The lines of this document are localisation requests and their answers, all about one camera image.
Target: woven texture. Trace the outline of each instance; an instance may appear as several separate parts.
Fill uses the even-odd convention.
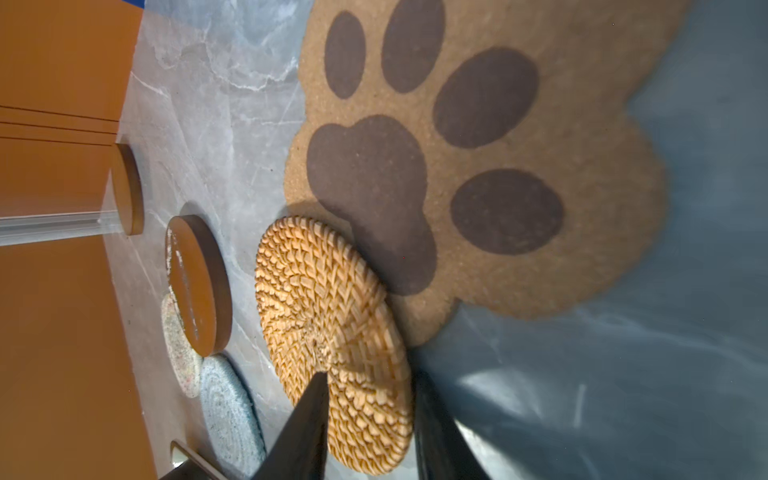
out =
[[[161,312],[163,337],[170,366],[174,369],[181,391],[193,399],[200,395],[200,368],[203,366],[203,358],[197,355],[187,340],[173,292],[163,298]]]
[[[203,361],[200,405],[210,444],[224,473],[231,480],[251,478],[266,458],[264,440],[248,392],[221,355]]]
[[[328,372],[328,449],[371,475],[395,468],[413,430],[406,350],[365,260],[327,225],[278,220],[264,234],[256,297],[272,363],[291,402]]]

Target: coaster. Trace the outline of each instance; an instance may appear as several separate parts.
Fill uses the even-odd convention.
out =
[[[194,399],[200,395],[200,368],[203,366],[203,357],[197,355],[184,334],[179,309],[172,293],[163,298],[161,312],[170,366],[174,369],[181,391],[188,398]]]
[[[144,197],[134,152],[126,144],[115,144],[110,152],[114,202],[126,235],[144,231]]]
[[[210,444],[224,473],[230,480],[251,478],[266,458],[264,440],[248,392],[221,355],[203,361],[200,404]]]
[[[317,0],[289,211],[354,239],[410,346],[458,300],[572,308],[664,225],[664,165],[624,104],[688,4]]]
[[[406,349],[365,260],[327,225],[275,222],[256,258],[256,298],[270,358],[292,404],[328,372],[328,449],[370,475],[393,470],[413,430]]]
[[[197,215],[173,217],[165,234],[166,269],[192,348],[221,352],[232,331],[232,297],[214,235]]]

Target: marble surface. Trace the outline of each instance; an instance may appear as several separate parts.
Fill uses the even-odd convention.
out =
[[[147,0],[121,120],[144,234],[104,238],[158,475],[173,438],[210,458],[166,357],[164,229],[203,216],[233,294],[226,354],[267,448],[290,414],[253,294],[262,232],[304,119],[310,0]],[[411,352],[493,478],[768,477],[768,4],[695,4],[628,108],[667,162],[670,215],[611,291],[546,322],[460,306]],[[109,210],[109,193],[105,210]],[[365,478],[329,456],[326,477]],[[417,478],[413,450],[389,478]]]

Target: paw print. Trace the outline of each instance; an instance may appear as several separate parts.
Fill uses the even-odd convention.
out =
[[[318,0],[289,209],[354,239],[411,346],[457,300],[572,307],[663,223],[664,169],[624,103],[686,4]]]

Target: orange disc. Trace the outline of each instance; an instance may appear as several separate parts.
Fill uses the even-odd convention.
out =
[[[144,198],[134,153],[126,144],[115,144],[110,152],[114,202],[126,235],[144,231]]]
[[[165,262],[184,333],[201,356],[227,346],[232,296],[214,235],[197,215],[173,217],[165,233]]]

